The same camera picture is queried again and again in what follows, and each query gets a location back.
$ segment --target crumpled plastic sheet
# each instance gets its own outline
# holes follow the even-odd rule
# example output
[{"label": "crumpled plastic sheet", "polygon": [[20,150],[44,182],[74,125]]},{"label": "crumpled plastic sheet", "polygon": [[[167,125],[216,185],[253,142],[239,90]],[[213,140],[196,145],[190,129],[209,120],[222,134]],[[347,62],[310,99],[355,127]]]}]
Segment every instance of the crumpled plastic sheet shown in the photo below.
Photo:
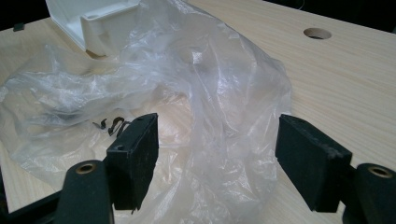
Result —
[{"label": "crumpled plastic sheet", "polygon": [[140,211],[118,223],[255,223],[276,183],[290,82],[222,21],[180,0],[143,0],[115,62],[46,46],[0,88],[10,157],[61,189],[66,170],[115,140],[92,123],[159,114],[160,154]]}]

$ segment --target clear plastic bag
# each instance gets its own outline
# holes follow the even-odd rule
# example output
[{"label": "clear plastic bag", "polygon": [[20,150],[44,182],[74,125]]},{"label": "clear plastic bag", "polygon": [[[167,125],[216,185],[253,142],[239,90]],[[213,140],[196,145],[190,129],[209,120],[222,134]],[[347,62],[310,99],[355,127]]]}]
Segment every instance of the clear plastic bag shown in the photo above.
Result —
[{"label": "clear plastic bag", "polygon": [[0,88],[0,137],[32,175],[62,187],[114,141],[93,125],[159,114],[160,156],[140,211],[119,223],[254,223],[276,182],[290,82],[222,21],[179,0],[143,0],[117,62],[46,46]]}]

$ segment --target dark background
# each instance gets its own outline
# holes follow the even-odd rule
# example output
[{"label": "dark background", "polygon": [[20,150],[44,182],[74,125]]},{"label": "dark background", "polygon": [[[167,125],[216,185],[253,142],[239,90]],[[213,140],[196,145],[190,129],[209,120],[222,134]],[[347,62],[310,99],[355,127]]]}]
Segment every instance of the dark background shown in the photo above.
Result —
[{"label": "dark background", "polygon": [[[301,10],[386,32],[392,32],[396,26],[396,0],[266,1],[294,8],[300,8],[304,2]],[[28,23],[50,16],[45,0],[2,1],[0,15],[0,30],[11,28],[19,22]]]},{"label": "dark background", "polygon": [[266,0],[301,8],[340,21],[392,32],[396,26],[396,0]]}]

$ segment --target wooden table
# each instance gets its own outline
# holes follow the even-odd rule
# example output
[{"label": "wooden table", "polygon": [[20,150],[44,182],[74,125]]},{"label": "wooden table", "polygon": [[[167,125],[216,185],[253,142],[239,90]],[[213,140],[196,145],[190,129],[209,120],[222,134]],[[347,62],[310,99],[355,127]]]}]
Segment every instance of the wooden table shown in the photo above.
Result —
[{"label": "wooden table", "polygon": [[[190,3],[282,61],[293,87],[292,114],[352,151],[352,165],[373,162],[396,170],[396,35],[260,0]],[[332,36],[312,39],[307,28]],[[86,54],[50,19],[21,32],[2,31],[0,83],[46,43]],[[53,192],[11,161],[3,146],[0,153],[10,211]],[[337,214],[312,213],[281,169],[278,179],[263,223],[341,223],[343,205]]]}]

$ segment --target white plastic object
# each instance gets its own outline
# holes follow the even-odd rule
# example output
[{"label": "white plastic object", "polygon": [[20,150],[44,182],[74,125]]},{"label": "white plastic object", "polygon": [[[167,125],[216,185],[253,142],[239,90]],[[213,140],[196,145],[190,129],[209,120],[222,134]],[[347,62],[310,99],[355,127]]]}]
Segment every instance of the white plastic object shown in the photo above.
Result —
[{"label": "white plastic object", "polygon": [[46,0],[52,20],[83,50],[115,55],[134,27],[140,0]]}]

